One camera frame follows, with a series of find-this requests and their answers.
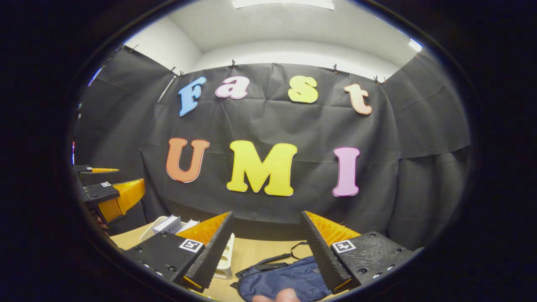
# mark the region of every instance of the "table surface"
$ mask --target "table surface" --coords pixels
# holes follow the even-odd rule
[[[140,236],[151,224],[139,227],[132,231],[111,236],[110,238],[122,249],[129,249],[140,243]],[[231,279],[219,279],[213,278],[211,285],[208,289],[204,290],[203,294],[213,299],[228,302],[228,301],[242,301],[237,293],[237,290],[229,285],[233,282],[237,282],[238,278],[235,273],[252,266],[253,264],[269,258],[278,256],[281,254],[289,253],[291,248],[300,241],[264,241],[264,240],[252,240],[235,237],[233,244],[233,254],[231,256],[231,273],[233,278]],[[296,257],[304,258],[311,256],[311,249],[308,245],[297,246],[293,250],[293,254]],[[281,260],[282,262],[291,263],[296,261],[293,258]],[[325,299],[331,298],[334,295],[329,295]]]

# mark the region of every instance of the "finger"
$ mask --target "finger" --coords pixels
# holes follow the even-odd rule
[[[275,302],[300,302],[294,289],[284,289],[278,293]]]
[[[252,302],[274,302],[274,301],[272,301],[271,299],[268,299],[265,296],[261,296],[259,294],[259,295],[253,297]]]

